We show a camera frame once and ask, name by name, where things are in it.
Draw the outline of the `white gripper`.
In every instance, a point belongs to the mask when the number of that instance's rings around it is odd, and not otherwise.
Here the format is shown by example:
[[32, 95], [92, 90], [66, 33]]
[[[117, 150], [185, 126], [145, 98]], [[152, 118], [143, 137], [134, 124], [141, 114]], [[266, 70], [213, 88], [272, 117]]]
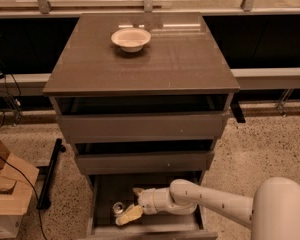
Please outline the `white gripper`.
[[135, 187], [133, 192], [138, 196], [139, 205], [131, 204], [122, 216], [116, 217], [115, 223], [118, 226], [139, 219], [143, 212], [146, 215], [168, 212], [172, 204], [171, 195], [167, 188], [143, 189]]

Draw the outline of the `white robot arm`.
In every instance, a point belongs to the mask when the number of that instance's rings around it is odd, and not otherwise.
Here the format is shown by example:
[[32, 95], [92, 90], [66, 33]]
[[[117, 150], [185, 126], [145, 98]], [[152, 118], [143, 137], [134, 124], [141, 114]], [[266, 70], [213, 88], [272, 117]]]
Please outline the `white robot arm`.
[[251, 240], [300, 240], [300, 185], [283, 177], [261, 183], [253, 197], [199, 186], [176, 179], [166, 188], [135, 188], [137, 203], [116, 215], [125, 225], [142, 215], [168, 212], [189, 215], [198, 206], [251, 230]]

